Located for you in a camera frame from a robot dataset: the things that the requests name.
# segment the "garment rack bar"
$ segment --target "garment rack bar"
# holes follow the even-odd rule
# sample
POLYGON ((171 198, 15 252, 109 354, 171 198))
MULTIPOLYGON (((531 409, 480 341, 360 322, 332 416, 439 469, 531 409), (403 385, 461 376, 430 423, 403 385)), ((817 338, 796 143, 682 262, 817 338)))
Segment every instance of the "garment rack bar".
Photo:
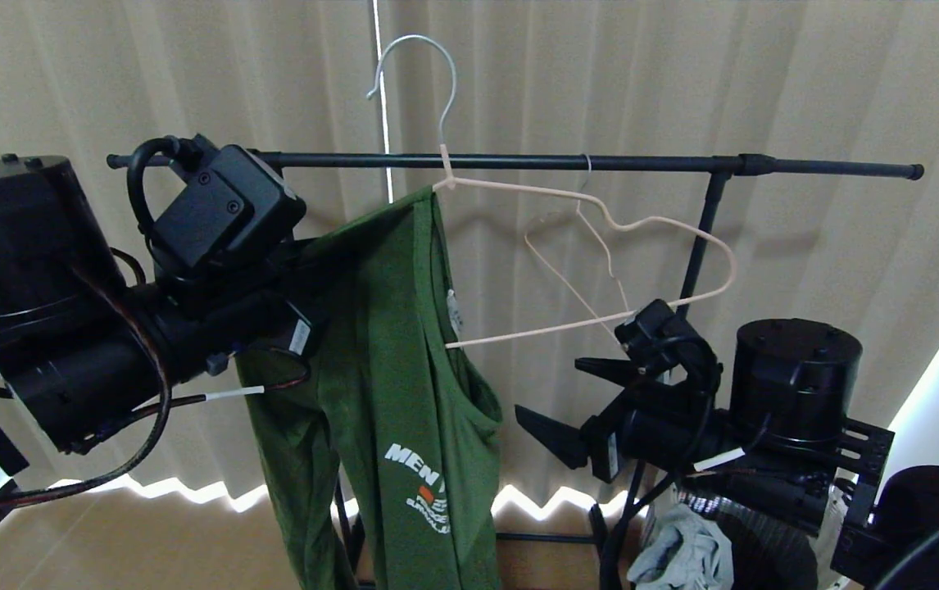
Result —
MULTIPOLYGON (((267 165, 274 168, 443 168, 437 153, 298 153, 283 151, 257 151, 267 165)), ((771 175, 782 172, 789 175, 850 175, 884 176, 893 179, 922 178, 925 168, 920 164, 877 164, 867 161, 779 160, 760 153, 739 156, 665 157, 665 156, 593 156, 589 157, 593 170, 627 172, 709 172, 734 176, 771 175)), ((131 157, 110 154, 106 163, 110 168, 125 168, 131 157)), ((166 166, 166 157, 155 156, 149 166, 166 166)), ((456 153, 451 155, 451 167, 474 170, 586 170, 584 154, 456 153)))

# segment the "floor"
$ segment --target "floor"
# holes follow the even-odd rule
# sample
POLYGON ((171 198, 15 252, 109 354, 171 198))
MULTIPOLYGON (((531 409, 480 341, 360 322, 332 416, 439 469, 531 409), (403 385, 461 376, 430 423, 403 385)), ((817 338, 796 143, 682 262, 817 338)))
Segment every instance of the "floor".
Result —
MULTIPOLYGON (((545 523, 510 508, 497 518, 519 533, 586 533, 567 506, 545 523)), ((499 542, 506 588, 595 588, 590 546, 499 542)), ((370 557, 361 579, 371 579, 370 557)), ((20 509, 0 525, 0 588, 14 590, 294 589, 268 501, 236 512, 226 500, 179 494, 144 499, 129 490, 83 494, 20 509)))

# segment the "gray garment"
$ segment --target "gray garment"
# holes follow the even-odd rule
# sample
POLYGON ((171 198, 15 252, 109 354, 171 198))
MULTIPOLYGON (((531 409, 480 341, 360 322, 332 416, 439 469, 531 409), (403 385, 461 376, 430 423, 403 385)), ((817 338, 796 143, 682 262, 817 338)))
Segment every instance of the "gray garment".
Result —
POLYGON ((678 504, 655 526, 655 540, 626 574, 637 590, 732 589, 732 542, 716 523, 678 504))

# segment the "green garment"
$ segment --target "green garment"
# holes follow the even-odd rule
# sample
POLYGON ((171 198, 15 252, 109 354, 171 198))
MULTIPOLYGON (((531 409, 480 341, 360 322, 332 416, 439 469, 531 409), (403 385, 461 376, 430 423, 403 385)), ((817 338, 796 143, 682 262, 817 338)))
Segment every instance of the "green garment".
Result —
MULTIPOLYGON (((341 460, 379 588, 499 588, 502 412, 465 353, 444 348, 456 336, 432 190, 317 239, 305 258, 350 252, 354 270, 322 298, 331 324, 312 379, 247 400, 291 564, 307 590, 356 588, 329 508, 341 460)), ((301 373, 271 352, 237 366, 247 385, 301 373)))

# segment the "beige curtain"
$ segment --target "beige curtain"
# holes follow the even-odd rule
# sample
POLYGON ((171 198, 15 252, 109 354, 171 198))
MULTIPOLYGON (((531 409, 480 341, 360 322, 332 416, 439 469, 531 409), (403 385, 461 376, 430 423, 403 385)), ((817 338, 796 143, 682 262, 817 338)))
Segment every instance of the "beige curtain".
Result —
MULTIPOLYGON (((887 424, 939 344, 939 3, 386 2, 384 45, 429 34, 458 64, 447 125, 455 152, 677 154, 922 163, 925 178, 773 175, 733 179, 715 228, 740 279, 690 319, 726 362, 739 325, 807 317, 863 341, 852 415, 887 424)), ((201 131, 260 149, 378 151, 383 120, 364 100, 376 60, 368 2, 0 2, 0 152, 71 157, 110 243, 148 264, 121 172, 105 155, 159 134, 201 131)), ((387 64, 391 149, 435 151, 448 74, 424 45, 387 64)), ((469 173, 574 189, 578 172, 469 173)), ((437 171, 393 171, 397 196, 437 171)), ((382 171, 290 170, 309 202, 301 236, 387 201, 382 171)), ((705 175, 597 172, 587 191, 616 220, 649 214, 695 223, 705 175)), ((178 184, 147 186, 159 211, 178 184)), ((600 313, 622 310, 603 252, 574 206, 459 189, 442 197, 467 338, 584 319, 586 311, 523 246, 536 244, 600 313)), ((586 210, 591 220, 596 212, 586 210)), ((679 291, 691 239, 665 230, 604 233, 631 306, 679 291)), ((701 290, 724 280, 710 252, 701 290)), ((572 424, 615 388, 572 369, 615 356, 601 329, 470 348, 503 396, 503 479, 542 504, 562 485, 609 496, 522 433, 512 404, 572 424)), ((197 379, 180 392, 227 388, 197 379)), ((727 385, 722 401, 727 400, 727 385)), ((0 419, 34 463, 27 485, 97 474, 125 459, 147 426, 88 458, 57 456, 12 404, 0 419)), ((222 481, 230 496, 261 484, 239 400, 175 411, 140 482, 222 481)))

